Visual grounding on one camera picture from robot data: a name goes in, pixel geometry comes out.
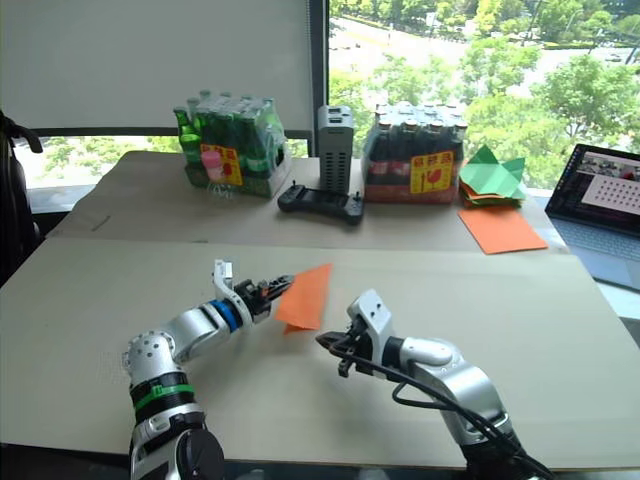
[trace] window blind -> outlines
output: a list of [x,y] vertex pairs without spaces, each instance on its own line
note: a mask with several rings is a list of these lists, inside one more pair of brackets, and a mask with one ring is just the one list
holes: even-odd
[[203,88],[312,130],[304,0],[0,0],[0,92],[30,128],[174,127]]

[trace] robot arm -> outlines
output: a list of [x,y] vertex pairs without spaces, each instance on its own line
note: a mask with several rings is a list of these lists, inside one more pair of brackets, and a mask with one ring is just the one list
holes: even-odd
[[293,281],[292,276],[282,276],[257,285],[246,280],[234,287],[232,278],[231,263],[216,260],[214,300],[129,341],[123,365],[131,377],[129,394],[136,416],[132,479],[222,478],[222,449],[207,430],[182,365],[265,319],[271,302]]
[[[374,290],[358,297],[347,313],[352,323],[346,334],[328,332],[317,338],[323,347],[342,358],[338,367],[341,376],[348,376],[355,363],[361,373],[395,382],[403,382],[400,377],[404,376],[423,385],[423,391],[445,407],[442,417],[467,459],[467,471],[472,478],[552,478],[548,470],[522,450],[509,414],[489,377],[467,362],[455,345],[436,338],[393,336],[391,312]],[[460,408],[447,408],[450,402]],[[462,410],[470,418],[461,415]],[[484,425],[490,425],[487,428],[499,432],[498,438],[487,438],[472,415],[482,417]],[[548,475],[536,476],[540,471]]]

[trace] tree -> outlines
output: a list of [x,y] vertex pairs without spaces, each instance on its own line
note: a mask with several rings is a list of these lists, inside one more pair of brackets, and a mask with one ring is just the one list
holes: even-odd
[[540,37],[549,42],[561,40],[574,22],[580,20],[582,4],[578,0],[548,0],[540,7],[538,25]]
[[580,0],[580,3],[582,4],[582,10],[587,18],[592,16],[595,12],[605,10],[604,5],[600,0]]
[[45,144],[47,163],[44,165],[45,174],[53,173],[56,178],[63,178],[64,169],[69,165],[74,147],[66,137],[53,137]]
[[462,100],[469,104],[477,96],[505,93],[520,85],[525,71],[535,68],[539,58],[537,47],[517,47],[506,38],[474,41],[460,61]]
[[630,15],[616,24],[616,30],[622,33],[640,35],[640,15]]
[[99,177],[135,148],[119,137],[54,137],[47,143],[45,175]]
[[331,70],[329,75],[329,102],[331,105],[346,105],[351,108],[355,124],[353,151],[361,152],[364,139],[371,126],[373,115],[364,105],[366,80],[357,73]]
[[595,38],[600,30],[610,30],[612,21],[613,16],[609,12],[598,10],[582,24],[582,27],[589,32],[590,38]]
[[571,58],[532,88],[550,111],[567,122],[571,139],[596,139],[629,131],[640,108],[634,69],[611,67],[589,55]]
[[522,11],[525,9],[522,0],[502,0],[500,7],[500,19],[502,21],[512,18],[522,17]]
[[502,0],[479,0],[475,21],[481,34],[489,35],[496,29],[501,9]]
[[428,0],[404,0],[401,7],[399,22],[405,25],[419,24],[424,26],[424,19],[428,11],[433,10],[434,2]]
[[291,151],[291,157],[303,158],[309,156],[306,140],[289,139],[287,141],[287,144],[289,145],[289,150]]
[[406,100],[417,105],[423,97],[438,101],[449,99],[453,72],[442,58],[432,55],[424,67],[408,65],[404,57],[385,54],[385,58],[373,76],[374,86],[387,92],[389,103]]
[[380,20],[389,23],[392,20],[392,5],[391,0],[379,0],[378,2],[378,12],[380,15]]
[[371,0],[360,0],[358,9],[358,13],[363,17],[373,18],[373,2]]
[[331,0],[329,2],[329,16],[340,17],[344,12],[345,0]]
[[436,5],[436,18],[439,22],[445,22],[453,13],[453,5],[449,2],[438,2]]
[[478,0],[455,0],[456,12],[473,17],[478,11]]
[[563,133],[563,122],[538,101],[502,94],[479,98],[465,117],[469,121],[467,156],[487,145],[500,160],[524,157],[528,186],[555,186],[570,141]]
[[402,7],[403,0],[390,0],[391,8],[390,8],[390,16],[389,21],[394,25],[399,25],[402,21]]
[[462,14],[452,15],[444,20],[448,27],[463,27],[467,23],[467,17]]
[[527,31],[529,19],[525,17],[511,18],[500,24],[500,31],[505,35],[518,34]]
[[148,150],[152,152],[182,152],[178,137],[147,137],[147,143],[149,144]]

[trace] orange paper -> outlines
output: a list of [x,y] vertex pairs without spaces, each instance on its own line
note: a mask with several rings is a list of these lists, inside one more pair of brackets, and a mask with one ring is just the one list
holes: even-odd
[[320,328],[332,266],[328,263],[297,274],[291,287],[282,294],[275,318],[287,324],[285,334]]
[[513,207],[498,206],[460,210],[458,216],[484,253],[547,248],[547,244]]

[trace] window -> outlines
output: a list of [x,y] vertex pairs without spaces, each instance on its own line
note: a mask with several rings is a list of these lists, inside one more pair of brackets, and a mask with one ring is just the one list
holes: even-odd
[[[16,157],[25,172],[27,188],[94,185],[126,152],[146,150],[181,153],[175,136],[41,137],[44,152],[35,154],[26,140],[16,143]],[[294,157],[306,157],[307,140],[289,140]]]
[[376,103],[459,103],[466,154],[526,158],[551,189],[576,143],[640,151],[635,0],[329,0],[330,103],[355,155]]

